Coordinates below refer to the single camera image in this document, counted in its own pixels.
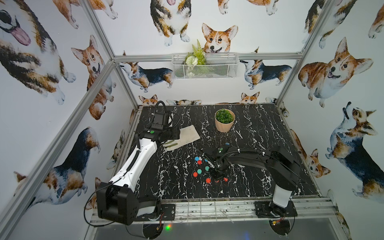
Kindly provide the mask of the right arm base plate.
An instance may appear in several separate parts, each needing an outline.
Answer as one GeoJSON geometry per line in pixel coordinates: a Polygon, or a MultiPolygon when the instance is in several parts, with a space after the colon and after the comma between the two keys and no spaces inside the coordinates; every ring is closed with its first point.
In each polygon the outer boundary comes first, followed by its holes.
{"type": "Polygon", "coordinates": [[[295,205],[292,201],[288,202],[287,207],[279,207],[272,201],[254,202],[256,216],[260,218],[279,219],[283,217],[297,217],[295,205]]]}

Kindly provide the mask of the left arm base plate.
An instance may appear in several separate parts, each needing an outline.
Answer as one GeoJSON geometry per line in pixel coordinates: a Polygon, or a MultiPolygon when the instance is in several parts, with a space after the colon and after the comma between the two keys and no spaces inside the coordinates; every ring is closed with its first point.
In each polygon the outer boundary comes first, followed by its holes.
{"type": "Polygon", "coordinates": [[[150,206],[138,211],[135,222],[156,222],[162,220],[173,221],[175,219],[176,205],[161,204],[161,206],[150,206]]]}

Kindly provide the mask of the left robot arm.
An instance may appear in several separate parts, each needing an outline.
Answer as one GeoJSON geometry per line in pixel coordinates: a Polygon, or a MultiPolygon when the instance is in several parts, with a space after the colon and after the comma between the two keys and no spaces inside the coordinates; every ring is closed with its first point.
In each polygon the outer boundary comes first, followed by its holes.
{"type": "Polygon", "coordinates": [[[130,225],[135,221],[157,221],[162,215],[161,200],[154,196],[137,198],[135,189],[139,178],[158,146],[178,140],[180,129],[145,129],[135,135],[136,146],[122,168],[108,183],[96,190],[98,217],[130,225]]]}

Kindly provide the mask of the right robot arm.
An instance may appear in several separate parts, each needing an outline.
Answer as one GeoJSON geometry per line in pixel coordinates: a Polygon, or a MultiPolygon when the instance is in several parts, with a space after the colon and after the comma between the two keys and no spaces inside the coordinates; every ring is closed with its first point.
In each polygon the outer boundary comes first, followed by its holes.
{"type": "Polygon", "coordinates": [[[227,178],[229,168],[234,165],[268,171],[276,185],[272,206],[280,209],[288,207],[291,195],[301,180],[300,163],[283,147],[256,150],[223,145],[218,149],[206,148],[198,152],[213,164],[209,173],[216,181],[227,178]]]}

